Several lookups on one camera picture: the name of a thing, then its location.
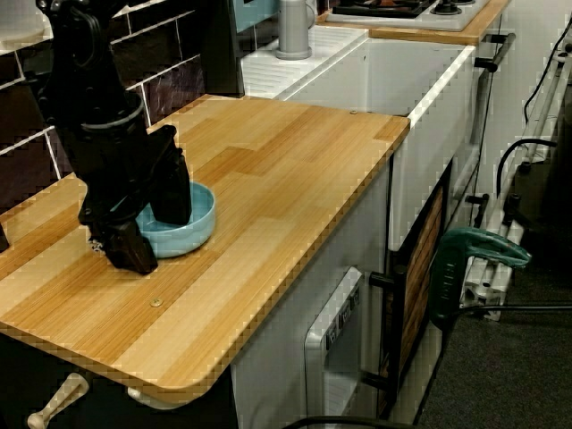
brown tile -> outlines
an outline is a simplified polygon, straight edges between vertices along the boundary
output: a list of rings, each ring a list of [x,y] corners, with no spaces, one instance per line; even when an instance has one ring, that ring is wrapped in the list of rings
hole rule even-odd
[[[195,2],[192,1],[167,0],[160,4],[153,4],[138,11],[130,12],[131,31],[134,33],[141,31],[159,22],[193,11],[195,7]]]
[[[50,144],[52,146],[52,150],[54,151],[55,162],[57,163],[57,168],[60,171],[60,175],[62,177],[67,176],[71,172],[73,172],[72,166],[70,165],[70,161],[68,160],[68,156],[65,154],[63,150],[62,141],[57,135],[55,130],[50,130],[47,132],[47,135],[50,138]]]
[[[116,40],[129,36],[129,23],[127,22],[127,14],[117,16],[109,21],[107,28],[107,35],[109,40]]]
[[[44,137],[0,156],[0,214],[57,181]]]
[[[0,85],[18,78],[20,78],[20,70],[16,63],[16,55],[14,53],[0,55]]]
[[[25,83],[0,90],[0,150],[44,129],[36,99]]]
[[[239,56],[240,58],[257,50],[257,43],[254,36],[254,27],[245,29],[237,35],[239,41]]]
[[[197,10],[177,20],[183,60],[188,60],[200,53],[206,24],[206,13],[202,10]]]
[[[328,0],[317,0],[318,14],[321,15],[328,10]]]
[[[123,85],[130,87],[181,61],[175,22],[113,45]]]
[[[278,19],[278,15],[271,16],[255,26],[257,28],[257,49],[274,42],[278,38],[280,34]]]
[[[154,124],[205,94],[200,58],[157,76],[146,82],[144,88]]]

faucet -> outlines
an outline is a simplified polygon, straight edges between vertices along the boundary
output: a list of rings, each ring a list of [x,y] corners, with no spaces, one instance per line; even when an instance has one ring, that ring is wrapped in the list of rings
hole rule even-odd
[[[315,0],[280,0],[277,58],[296,61],[312,55],[308,34],[316,15]]]

black robotic arm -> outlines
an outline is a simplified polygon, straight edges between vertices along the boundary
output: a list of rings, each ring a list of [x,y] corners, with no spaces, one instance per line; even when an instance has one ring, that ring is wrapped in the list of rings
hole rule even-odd
[[[127,0],[37,0],[54,32],[54,65],[38,104],[73,171],[88,185],[80,223],[118,268],[151,273],[157,261],[135,218],[189,221],[189,172],[175,127],[148,135],[140,97],[122,85],[107,37]]]

countertop edge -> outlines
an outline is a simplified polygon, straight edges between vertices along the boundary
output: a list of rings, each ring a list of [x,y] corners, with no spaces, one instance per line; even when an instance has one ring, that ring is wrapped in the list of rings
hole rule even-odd
[[[439,31],[433,29],[406,29],[399,27],[372,27],[360,24],[326,21],[327,11],[317,19],[317,25],[369,29],[370,38],[388,38],[412,42],[433,42],[449,45],[477,46],[486,35],[486,30],[507,8],[512,0],[491,0],[462,31]]]

white grout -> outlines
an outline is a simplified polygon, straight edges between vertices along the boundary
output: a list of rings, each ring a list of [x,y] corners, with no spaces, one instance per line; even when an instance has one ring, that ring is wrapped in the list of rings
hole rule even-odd
[[[57,161],[55,159],[54,150],[52,149],[52,141],[50,140],[50,136],[47,133],[47,131],[45,131],[45,134],[46,134],[47,150],[50,151],[50,156],[52,157],[52,163],[54,163],[55,175],[57,176],[57,180],[60,180],[62,179],[62,175],[60,174],[60,169],[57,167]]]
[[[175,21],[175,28],[177,29],[177,41],[179,42],[179,55],[182,60],[181,36],[179,35],[179,20]]]
[[[125,36],[123,38],[117,38],[116,40],[111,42],[111,45],[115,45],[116,43],[123,42],[124,40],[130,39],[130,38],[134,38],[135,36],[138,36],[140,34],[147,33],[148,31],[150,31],[152,29],[156,29],[157,27],[161,27],[162,25],[168,24],[169,22],[173,22],[175,20],[178,20],[179,18],[182,18],[183,16],[187,16],[193,12],[195,12],[195,11],[182,13],[181,15],[174,16],[172,18],[169,18],[168,20],[165,20],[165,21],[159,22],[158,24],[152,25],[151,27],[147,27],[146,29],[140,29],[139,31],[136,31],[135,33],[131,33],[129,36]]]
[[[167,72],[170,72],[172,69],[175,69],[175,68],[177,68],[177,67],[181,67],[183,64],[188,63],[188,62],[190,62],[190,61],[193,61],[193,60],[195,60],[195,59],[197,59],[197,58],[199,58],[199,57],[200,57],[200,55],[195,55],[195,56],[193,56],[192,58],[189,58],[188,60],[181,61],[180,63],[176,63],[175,65],[172,65],[172,66],[169,67],[168,69],[164,69],[163,71],[160,71],[158,74],[155,74],[155,75],[153,75],[153,76],[151,76],[151,77],[149,77],[149,78],[146,78],[146,79],[142,80],[141,82],[137,82],[135,85],[132,85],[132,86],[128,87],[127,90],[130,91],[130,90],[134,89],[135,87],[137,87],[138,85],[141,85],[141,84],[143,84],[143,83],[147,83],[147,82],[149,82],[150,80],[153,80],[154,78],[156,78],[156,77],[158,77],[158,76],[161,76],[162,74],[165,74],[165,73],[167,73]]]
[[[16,143],[15,145],[12,145],[12,146],[10,146],[10,147],[7,147],[6,149],[0,150],[0,156],[1,156],[1,155],[5,155],[5,154],[7,154],[8,152],[13,151],[13,150],[14,150],[15,148],[17,148],[17,147],[24,146],[26,143],[29,143],[29,142],[32,141],[33,139],[37,139],[38,137],[42,137],[42,136],[44,135],[44,133],[45,133],[46,131],[48,131],[48,130],[50,130],[50,129],[48,128],[48,129],[46,129],[46,130],[42,130],[42,131],[40,131],[40,132],[37,132],[37,133],[34,134],[33,136],[29,136],[29,137],[25,138],[24,140],[19,141],[19,142]]]
[[[143,87],[142,83],[140,83],[139,85],[141,86],[141,96],[143,97],[143,106],[145,107],[145,115],[147,116],[148,124],[150,127],[151,125],[153,125],[153,123],[151,123],[151,115],[149,114],[149,106],[147,105],[147,97],[145,97],[145,88]]]
[[[20,58],[18,57],[18,51],[14,51],[14,56],[16,57],[16,63],[18,64],[18,71],[20,72],[20,77],[24,79],[24,70],[21,68]]]
[[[129,29],[129,34],[131,34],[131,19],[129,18],[129,14],[127,13],[127,28]]]
[[[17,80],[12,80],[11,82],[4,83],[4,84],[0,85],[0,90],[11,87],[12,85],[15,85],[16,83],[20,83],[23,81],[25,81],[24,78],[18,78]]]

